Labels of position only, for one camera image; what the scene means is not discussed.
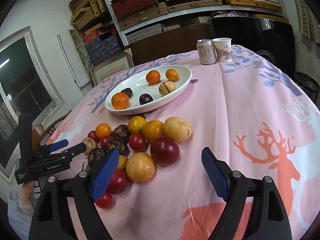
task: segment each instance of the window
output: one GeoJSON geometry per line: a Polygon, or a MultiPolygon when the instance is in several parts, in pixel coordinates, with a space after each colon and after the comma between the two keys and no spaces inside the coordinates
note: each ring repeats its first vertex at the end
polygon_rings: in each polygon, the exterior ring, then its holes
{"type": "Polygon", "coordinates": [[[27,27],[0,42],[0,170],[7,178],[19,156],[18,116],[33,126],[60,104],[27,27]]]}

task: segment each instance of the cherry tomato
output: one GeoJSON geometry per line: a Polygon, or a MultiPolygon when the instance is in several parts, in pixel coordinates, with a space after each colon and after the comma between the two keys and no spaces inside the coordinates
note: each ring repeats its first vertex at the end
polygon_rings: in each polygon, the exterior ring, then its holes
{"type": "Polygon", "coordinates": [[[98,198],[95,204],[99,208],[109,208],[113,202],[112,195],[110,192],[105,192],[101,198],[98,198]]]}
{"type": "Polygon", "coordinates": [[[126,190],[129,181],[130,179],[124,171],[116,170],[109,182],[107,191],[112,194],[120,194],[126,190]]]}
{"type": "Polygon", "coordinates": [[[97,137],[96,131],[94,131],[94,130],[91,131],[91,132],[89,132],[87,137],[95,140],[95,142],[99,142],[99,140],[100,140],[100,139],[97,137]]]}
{"type": "Polygon", "coordinates": [[[129,137],[129,146],[136,152],[142,152],[147,147],[147,142],[143,135],[133,133],[129,137]]]}
{"type": "Polygon", "coordinates": [[[106,150],[108,146],[108,141],[110,141],[111,139],[111,136],[103,136],[100,140],[100,147],[106,150]]]}

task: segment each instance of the red box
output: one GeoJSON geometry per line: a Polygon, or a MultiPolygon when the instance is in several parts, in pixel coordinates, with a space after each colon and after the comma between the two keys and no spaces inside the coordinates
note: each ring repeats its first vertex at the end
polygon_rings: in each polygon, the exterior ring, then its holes
{"type": "Polygon", "coordinates": [[[117,0],[111,4],[117,19],[159,3],[158,0],[117,0]]]}

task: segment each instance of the black panel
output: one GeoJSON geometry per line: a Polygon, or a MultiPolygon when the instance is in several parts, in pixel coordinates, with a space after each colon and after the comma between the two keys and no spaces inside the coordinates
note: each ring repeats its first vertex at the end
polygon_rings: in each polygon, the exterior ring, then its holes
{"type": "Polygon", "coordinates": [[[212,18],[211,23],[216,38],[232,38],[232,44],[260,52],[258,54],[293,77],[296,58],[291,25],[255,17],[217,17],[212,18]]]}

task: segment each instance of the white deer print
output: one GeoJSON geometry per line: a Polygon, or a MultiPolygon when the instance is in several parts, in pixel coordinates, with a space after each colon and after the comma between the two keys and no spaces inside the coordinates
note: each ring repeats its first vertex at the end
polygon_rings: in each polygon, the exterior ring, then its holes
{"type": "Polygon", "coordinates": [[[306,223],[300,210],[300,198],[303,191],[303,185],[308,179],[313,179],[320,172],[320,117],[316,115],[319,111],[315,109],[313,103],[306,101],[306,106],[297,98],[294,99],[293,105],[296,111],[301,114],[302,118],[293,114],[288,104],[282,105],[283,110],[299,122],[311,124],[316,135],[316,140],[304,147],[296,148],[293,154],[288,155],[296,170],[300,173],[300,180],[291,180],[292,189],[295,190],[295,197],[292,204],[292,209],[297,213],[299,222],[303,228],[308,228],[310,225],[306,223]]]}
{"type": "Polygon", "coordinates": [[[76,127],[71,132],[68,132],[68,131],[62,132],[56,141],[60,141],[63,139],[67,139],[68,141],[70,141],[76,134],[81,133],[83,126],[88,124],[90,119],[89,115],[84,115],[83,117],[81,117],[80,120],[78,120],[81,115],[82,114],[79,114],[76,117],[76,127]]]}

